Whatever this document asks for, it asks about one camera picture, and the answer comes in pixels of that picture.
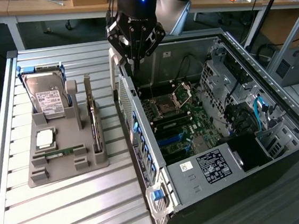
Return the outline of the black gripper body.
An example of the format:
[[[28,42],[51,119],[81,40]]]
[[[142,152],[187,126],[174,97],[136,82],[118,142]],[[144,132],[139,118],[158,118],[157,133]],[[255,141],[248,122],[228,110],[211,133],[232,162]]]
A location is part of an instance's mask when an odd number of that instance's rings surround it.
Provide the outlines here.
[[[138,56],[138,42],[141,36],[141,27],[154,29],[157,23],[157,0],[117,0],[117,21],[126,20],[131,26],[131,39],[135,54]]]

